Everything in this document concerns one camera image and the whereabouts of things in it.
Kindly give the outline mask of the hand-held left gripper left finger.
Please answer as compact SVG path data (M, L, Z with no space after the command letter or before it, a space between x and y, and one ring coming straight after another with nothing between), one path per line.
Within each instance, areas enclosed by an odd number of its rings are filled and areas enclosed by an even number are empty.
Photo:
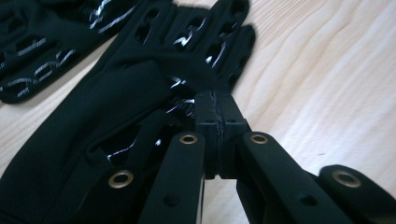
M174 135L138 224L201 224L205 179L217 174L216 93L195 96L193 130Z

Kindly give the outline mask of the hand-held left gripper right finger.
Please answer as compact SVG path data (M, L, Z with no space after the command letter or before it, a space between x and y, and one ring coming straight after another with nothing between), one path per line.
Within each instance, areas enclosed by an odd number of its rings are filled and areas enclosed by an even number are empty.
M218 174L236 180L250 224L352 224L271 135L250 130L230 94L218 94L218 110Z

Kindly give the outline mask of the black glove with silver print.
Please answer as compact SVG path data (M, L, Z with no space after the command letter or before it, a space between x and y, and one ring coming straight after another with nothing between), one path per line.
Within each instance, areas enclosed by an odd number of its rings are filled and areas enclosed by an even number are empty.
M198 93L229 92L254 45L248 0L142 2L0 177L0 224L135 224Z
M0 101L33 97L115 35L139 0L0 0Z

